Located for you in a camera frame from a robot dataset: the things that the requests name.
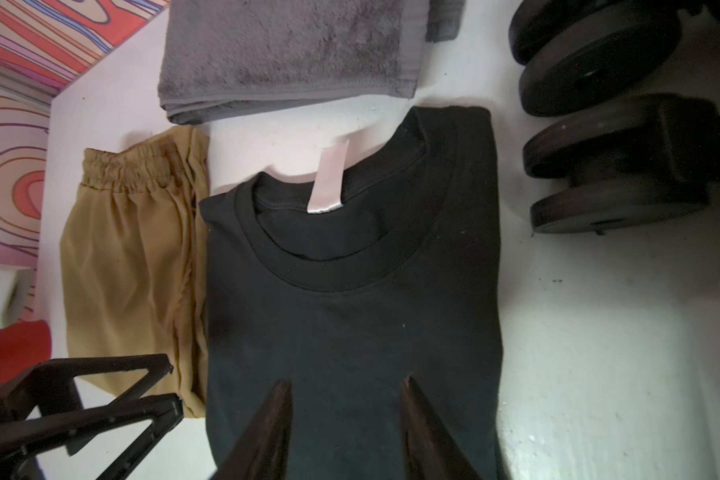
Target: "red object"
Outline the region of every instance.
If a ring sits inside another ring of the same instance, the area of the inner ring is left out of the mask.
[[[19,321],[0,330],[0,384],[50,358],[50,329],[45,320]]]

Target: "tan pants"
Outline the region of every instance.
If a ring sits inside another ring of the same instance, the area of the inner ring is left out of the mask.
[[[208,138],[174,127],[123,153],[86,149],[61,237],[72,357],[165,353],[175,367],[148,395],[174,392],[205,416]],[[144,372],[86,380],[114,395]]]

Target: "folded towel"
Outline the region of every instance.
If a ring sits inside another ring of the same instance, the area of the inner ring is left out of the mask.
[[[463,3],[173,0],[160,104],[173,123],[199,124],[360,94],[411,98],[425,37],[455,36]]]

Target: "dark gray cloth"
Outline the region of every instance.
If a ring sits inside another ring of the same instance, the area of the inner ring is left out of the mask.
[[[288,480],[403,480],[412,374],[481,478],[501,478],[496,166],[489,112],[414,108],[346,170],[338,210],[308,214],[312,184],[267,174],[200,203],[217,464],[291,379]]]
[[[360,94],[411,98],[463,0],[173,0],[158,95],[198,124]]]

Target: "abstract mural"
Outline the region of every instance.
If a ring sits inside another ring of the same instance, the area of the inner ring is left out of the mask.
[[[0,95],[0,264],[37,266],[48,122]],[[0,330],[0,383],[50,357],[48,326],[32,320],[34,285],[20,321]]]
[[[60,91],[168,0],[0,0],[0,65]]]

